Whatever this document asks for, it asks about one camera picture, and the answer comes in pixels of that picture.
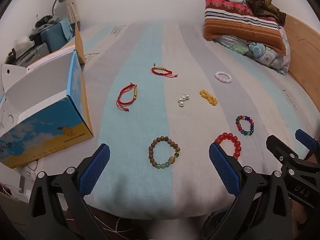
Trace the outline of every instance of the wooden headboard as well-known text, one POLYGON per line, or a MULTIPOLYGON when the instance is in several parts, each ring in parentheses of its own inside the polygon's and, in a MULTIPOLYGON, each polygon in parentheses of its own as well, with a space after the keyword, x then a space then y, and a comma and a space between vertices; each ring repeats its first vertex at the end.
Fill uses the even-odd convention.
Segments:
POLYGON ((290 15, 284 29, 291 49, 289 75, 305 89, 320 111, 320 34, 290 15))

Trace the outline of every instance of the cardboard box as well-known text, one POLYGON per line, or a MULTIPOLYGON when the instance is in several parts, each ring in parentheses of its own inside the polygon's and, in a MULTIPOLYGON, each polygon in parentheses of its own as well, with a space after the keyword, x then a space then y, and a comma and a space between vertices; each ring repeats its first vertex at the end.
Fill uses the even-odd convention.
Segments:
MULTIPOLYGON (((18 80, 3 82, 3 164, 15 168, 93 137, 79 59, 81 52, 71 45, 35 62, 18 80)), ((2 81, 9 67, 16 66, 1 66, 2 81)))

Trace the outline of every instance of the red string bracelet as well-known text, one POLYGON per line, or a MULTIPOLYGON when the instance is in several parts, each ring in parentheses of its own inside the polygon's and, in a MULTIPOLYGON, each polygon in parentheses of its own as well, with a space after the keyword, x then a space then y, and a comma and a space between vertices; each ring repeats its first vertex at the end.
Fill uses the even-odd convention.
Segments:
POLYGON ((164 67, 156 67, 156 64, 153 64, 153 68, 151 69, 151 71, 153 72, 153 74, 159 75, 159 76, 165 76, 165 77, 177 77, 178 75, 172 75, 172 71, 171 70, 167 70, 164 67), (155 70, 163 70, 166 71, 166 73, 159 73, 156 72, 155 70))
POLYGON ((118 108, 119 108, 120 110, 124 110, 124 111, 126 111, 126 112, 129 112, 129 109, 126 108, 126 107, 123 107, 123 106, 131 105, 131 104, 137 99, 137 93, 138 93, 138 87, 137 87, 137 85, 132 84, 132 83, 130 83, 129 86, 126 86, 124 89, 122 89, 122 90, 120 91, 120 94, 119 94, 118 99, 117 99, 117 102, 116 102, 118 108), (130 102, 121 102, 121 101, 120 101, 121 96, 122 96, 125 92, 130 91, 133 87, 134 87, 134 93, 133 93, 133 98, 132 98, 132 100, 131 100, 130 102))
POLYGON ((231 142, 234 143, 235 152, 233 154, 233 157, 236 158, 236 160, 237 160, 240 157, 240 152, 241 152, 241 147, 240 147, 241 143, 238 141, 238 137, 233 136, 232 133, 224 132, 223 134, 219 135, 218 138, 214 142, 217 144, 220 144, 225 139, 231 140, 231 142))

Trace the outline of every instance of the curtain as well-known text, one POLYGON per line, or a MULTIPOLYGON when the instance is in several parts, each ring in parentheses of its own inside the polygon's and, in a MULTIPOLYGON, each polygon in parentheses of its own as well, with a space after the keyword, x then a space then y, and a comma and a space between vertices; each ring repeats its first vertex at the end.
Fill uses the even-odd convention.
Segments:
POLYGON ((66 0, 67 4, 67 14, 70 20, 70 23, 76 23, 80 20, 78 11, 77 11, 77 6, 75 3, 75 0, 66 0))

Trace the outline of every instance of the suitcase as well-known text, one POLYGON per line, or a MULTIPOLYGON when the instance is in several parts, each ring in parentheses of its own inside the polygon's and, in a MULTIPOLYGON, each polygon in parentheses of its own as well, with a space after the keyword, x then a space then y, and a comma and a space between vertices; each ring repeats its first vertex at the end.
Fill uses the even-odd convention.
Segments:
POLYGON ((44 56, 49 55, 48 46, 46 43, 36 46, 35 48, 25 53, 16 63, 15 65, 21 67, 27 67, 32 63, 36 62, 38 59, 41 59, 44 56))
POLYGON ((53 53, 61 49, 64 45, 68 43, 66 37, 63 34, 63 30, 60 23, 51 25, 44 28, 40 33, 38 33, 34 41, 36 45, 41 45, 46 43, 50 53, 53 53))

